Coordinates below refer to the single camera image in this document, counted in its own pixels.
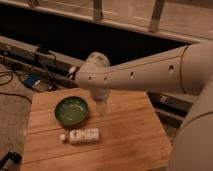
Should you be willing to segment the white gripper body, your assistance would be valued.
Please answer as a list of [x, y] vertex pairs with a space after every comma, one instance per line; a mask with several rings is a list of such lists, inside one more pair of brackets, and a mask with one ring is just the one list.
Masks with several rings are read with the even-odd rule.
[[107, 99], [109, 94], [110, 91], [107, 89], [97, 88], [91, 91], [91, 97], [96, 102], [96, 110], [101, 116], [107, 112]]

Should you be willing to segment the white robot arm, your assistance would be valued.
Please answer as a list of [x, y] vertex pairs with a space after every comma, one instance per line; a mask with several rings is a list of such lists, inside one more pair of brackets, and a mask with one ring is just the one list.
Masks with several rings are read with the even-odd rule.
[[186, 45], [111, 66], [91, 54], [75, 76], [98, 98], [109, 89], [195, 95], [175, 138], [168, 171], [213, 171], [213, 42]]

